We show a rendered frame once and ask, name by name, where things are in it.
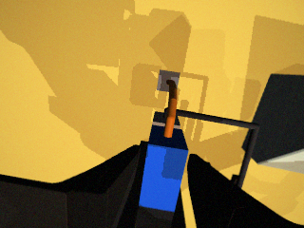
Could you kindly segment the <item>black post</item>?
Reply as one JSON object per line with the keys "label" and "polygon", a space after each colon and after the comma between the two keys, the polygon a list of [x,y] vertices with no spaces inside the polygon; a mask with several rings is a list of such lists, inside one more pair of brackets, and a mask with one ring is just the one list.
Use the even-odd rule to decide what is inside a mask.
{"label": "black post", "polygon": [[[133,226],[133,221],[134,221],[133,217],[135,217],[135,209],[133,209],[134,211],[131,211],[131,210],[132,210],[134,199],[136,199],[136,201],[137,201],[137,199],[139,198],[139,193],[140,193],[139,191],[141,188],[141,183],[142,183],[142,178],[143,178],[143,170],[144,170],[144,165],[145,165],[148,142],[141,141],[140,146],[141,146],[141,151],[140,151],[140,157],[139,157],[139,162],[138,162],[138,166],[137,166],[136,176],[133,181],[131,190],[129,192],[127,201],[125,203],[125,206],[123,208],[121,217],[119,219],[119,222],[118,222],[118,225],[116,228],[127,228],[127,227],[132,228],[132,226]],[[142,172],[142,174],[141,174],[141,172]],[[140,183],[140,186],[139,186],[139,183]],[[136,192],[136,191],[138,191],[138,192]],[[131,213],[131,212],[133,212],[133,213]],[[133,214],[133,215],[130,215],[130,214]],[[130,216],[132,216],[132,217],[130,217]],[[130,222],[130,223],[128,223],[128,222]],[[174,212],[174,227],[175,228],[186,228],[181,189],[179,192],[177,205],[176,205],[175,212]]]}

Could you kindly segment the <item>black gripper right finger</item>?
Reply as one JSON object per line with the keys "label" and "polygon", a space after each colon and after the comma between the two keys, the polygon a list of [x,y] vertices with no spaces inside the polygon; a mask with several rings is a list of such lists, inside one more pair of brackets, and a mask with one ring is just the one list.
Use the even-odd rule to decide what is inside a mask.
{"label": "black gripper right finger", "polygon": [[187,176],[197,228],[304,228],[272,211],[197,154]]}

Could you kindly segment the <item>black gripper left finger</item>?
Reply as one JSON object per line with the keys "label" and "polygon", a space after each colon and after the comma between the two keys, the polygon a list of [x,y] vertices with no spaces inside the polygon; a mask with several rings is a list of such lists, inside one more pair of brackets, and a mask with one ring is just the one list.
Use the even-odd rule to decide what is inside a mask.
{"label": "black gripper left finger", "polygon": [[136,176],[141,146],[68,180],[0,174],[0,228],[116,228]]}

